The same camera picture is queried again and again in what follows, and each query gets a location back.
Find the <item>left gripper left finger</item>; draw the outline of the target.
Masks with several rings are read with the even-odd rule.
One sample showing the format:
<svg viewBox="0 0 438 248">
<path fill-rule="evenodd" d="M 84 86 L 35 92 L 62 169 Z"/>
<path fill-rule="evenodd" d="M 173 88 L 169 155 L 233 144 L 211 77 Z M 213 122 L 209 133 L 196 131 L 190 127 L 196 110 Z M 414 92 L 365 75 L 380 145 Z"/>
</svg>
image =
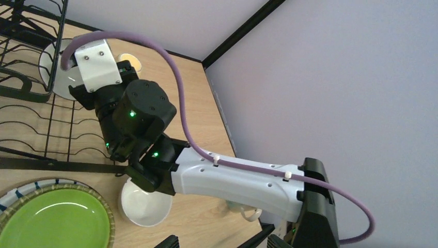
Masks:
<svg viewBox="0 0 438 248">
<path fill-rule="evenodd" d="M 154 248 L 179 248 L 179 238 L 176 235 L 170 235 L 157 244 Z"/>
</svg>

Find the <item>plain white bowl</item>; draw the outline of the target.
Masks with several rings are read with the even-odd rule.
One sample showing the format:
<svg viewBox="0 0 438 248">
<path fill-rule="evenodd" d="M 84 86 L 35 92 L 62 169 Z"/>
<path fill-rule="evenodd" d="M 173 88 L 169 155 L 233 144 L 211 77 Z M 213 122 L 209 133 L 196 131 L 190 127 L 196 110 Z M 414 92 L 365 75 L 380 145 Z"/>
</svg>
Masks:
<svg viewBox="0 0 438 248">
<path fill-rule="evenodd" d="M 135 225 L 154 227 L 169 215 L 173 197 L 160 192 L 146 192 L 134 184 L 131 178 L 124 183 L 118 198 L 121 215 Z"/>
</svg>

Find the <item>blue striped white plate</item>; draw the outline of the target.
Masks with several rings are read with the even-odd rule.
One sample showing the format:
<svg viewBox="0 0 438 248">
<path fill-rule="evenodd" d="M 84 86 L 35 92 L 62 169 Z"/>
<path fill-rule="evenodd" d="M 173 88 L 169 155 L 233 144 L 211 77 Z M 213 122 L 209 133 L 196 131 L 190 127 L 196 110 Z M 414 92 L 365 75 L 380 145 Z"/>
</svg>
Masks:
<svg viewBox="0 0 438 248">
<path fill-rule="evenodd" d="M 76 181 L 71 179 L 64 179 L 64 178 L 49 178 L 49 179 L 43 179 L 38 180 L 34 182 L 30 182 L 27 184 L 24 184 L 18 188 L 14 188 L 12 190 L 9 190 L 7 193 L 3 194 L 1 196 L 1 214 L 7 210 L 8 207 L 10 207 L 13 203 L 15 203 L 17 200 L 22 198 L 23 196 L 38 190 L 43 187 L 47 187 L 50 185 L 55 184 L 77 184 L 82 185 L 84 187 L 90 188 L 89 185 Z"/>
</svg>

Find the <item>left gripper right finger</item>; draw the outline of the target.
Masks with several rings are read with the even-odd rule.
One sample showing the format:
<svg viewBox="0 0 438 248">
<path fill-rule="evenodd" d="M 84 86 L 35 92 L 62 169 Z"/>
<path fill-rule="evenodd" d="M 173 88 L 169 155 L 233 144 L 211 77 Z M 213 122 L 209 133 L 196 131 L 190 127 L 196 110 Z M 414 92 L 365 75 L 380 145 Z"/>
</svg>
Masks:
<svg viewBox="0 0 438 248">
<path fill-rule="evenodd" d="M 272 234 L 267 238 L 267 248 L 292 248 L 292 246 L 279 236 Z"/>
</svg>

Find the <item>yellow mug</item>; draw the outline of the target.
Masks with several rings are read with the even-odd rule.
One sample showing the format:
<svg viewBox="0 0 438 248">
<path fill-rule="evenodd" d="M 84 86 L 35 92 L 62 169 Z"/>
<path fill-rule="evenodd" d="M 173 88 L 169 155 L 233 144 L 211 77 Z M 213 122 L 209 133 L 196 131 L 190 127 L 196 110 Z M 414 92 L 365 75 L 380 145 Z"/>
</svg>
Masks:
<svg viewBox="0 0 438 248">
<path fill-rule="evenodd" d="M 141 75 L 141 71 L 142 71 L 142 63 L 140 62 L 140 60 L 129 53 L 121 53 L 118 55 L 118 61 L 124 61 L 127 60 L 130 62 L 131 66 L 135 69 L 136 73 L 138 76 Z"/>
</svg>

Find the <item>green plate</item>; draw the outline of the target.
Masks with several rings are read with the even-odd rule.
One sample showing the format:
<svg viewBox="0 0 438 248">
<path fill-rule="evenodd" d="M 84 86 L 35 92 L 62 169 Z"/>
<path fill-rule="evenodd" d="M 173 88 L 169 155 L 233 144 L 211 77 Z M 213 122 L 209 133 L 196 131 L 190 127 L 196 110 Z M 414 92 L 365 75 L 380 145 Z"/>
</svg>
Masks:
<svg viewBox="0 0 438 248">
<path fill-rule="evenodd" d="M 1 247 L 113 247 L 114 215 L 94 189 L 79 184 L 41 187 L 1 214 Z"/>
</svg>

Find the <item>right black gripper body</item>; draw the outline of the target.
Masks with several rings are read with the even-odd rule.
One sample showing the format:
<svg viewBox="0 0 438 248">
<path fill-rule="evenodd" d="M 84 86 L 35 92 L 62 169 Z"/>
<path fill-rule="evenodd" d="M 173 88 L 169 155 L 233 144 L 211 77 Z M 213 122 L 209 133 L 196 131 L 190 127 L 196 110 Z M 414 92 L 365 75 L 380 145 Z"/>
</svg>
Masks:
<svg viewBox="0 0 438 248">
<path fill-rule="evenodd" d="M 128 60 L 117 63 L 122 83 L 104 86 L 94 92 L 87 92 L 85 85 L 68 86 L 70 95 L 85 109 L 95 110 L 102 136 L 106 144 L 121 140 L 121 133 L 114 125 L 112 114 L 129 82 L 138 79 L 135 68 Z"/>
</svg>

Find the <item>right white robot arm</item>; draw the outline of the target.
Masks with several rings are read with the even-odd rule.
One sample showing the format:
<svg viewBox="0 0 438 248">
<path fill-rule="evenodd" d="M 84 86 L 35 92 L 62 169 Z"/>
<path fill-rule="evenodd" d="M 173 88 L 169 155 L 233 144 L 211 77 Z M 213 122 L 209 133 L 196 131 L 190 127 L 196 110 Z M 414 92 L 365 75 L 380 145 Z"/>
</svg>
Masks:
<svg viewBox="0 0 438 248">
<path fill-rule="evenodd" d="M 165 129 L 176 107 L 153 81 L 138 78 L 128 61 L 86 57 L 73 64 L 81 82 L 70 94 L 100 123 L 111 160 L 147 192 L 196 194 L 261 209 L 287 221 L 284 238 L 263 231 L 274 246 L 339 247 L 335 201 L 321 161 L 270 165 L 221 157 Z"/>
</svg>

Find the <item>beige mug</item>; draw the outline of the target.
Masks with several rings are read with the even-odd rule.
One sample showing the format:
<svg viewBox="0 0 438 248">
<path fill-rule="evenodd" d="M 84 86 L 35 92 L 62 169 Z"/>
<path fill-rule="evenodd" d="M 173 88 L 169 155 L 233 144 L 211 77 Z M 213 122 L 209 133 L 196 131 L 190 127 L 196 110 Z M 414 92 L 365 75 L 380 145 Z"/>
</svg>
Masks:
<svg viewBox="0 0 438 248">
<path fill-rule="evenodd" d="M 236 203 L 233 201 L 226 201 L 229 211 L 233 213 L 239 213 L 243 219 L 248 222 L 254 222 L 258 220 L 262 214 L 262 209 L 255 208 L 249 205 Z"/>
</svg>

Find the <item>teal patterned white bowl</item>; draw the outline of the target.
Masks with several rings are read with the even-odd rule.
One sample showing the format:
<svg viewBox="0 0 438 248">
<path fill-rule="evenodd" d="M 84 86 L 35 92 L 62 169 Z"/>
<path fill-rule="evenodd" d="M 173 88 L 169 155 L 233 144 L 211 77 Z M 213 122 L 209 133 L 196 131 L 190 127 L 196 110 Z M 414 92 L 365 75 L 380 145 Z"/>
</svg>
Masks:
<svg viewBox="0 0 438 248">
<path fill-rule="evenodd" d="M 58 64 L 53 82 L 53 92 L 62 98 L 75 101 L 75 98 L 69 92 L 69 86 L 71 85 L 72 87 L 77 87 L 83 84 L 79 68 L 73 67 L 69 71 L 63 71 L 60 68 L 61 54 L 64 49 L 71 43 L 71 41 L 72 39 L 70 38 L 61 40 Z M 52 75 L 52 60 L 50 59 L 50 56 L 53 57 L 55 46 L 55 42 L 48 45 L 39 57 L 39 73 L 45 85 L 48 85 L 50 76 Z"/>
</svg>

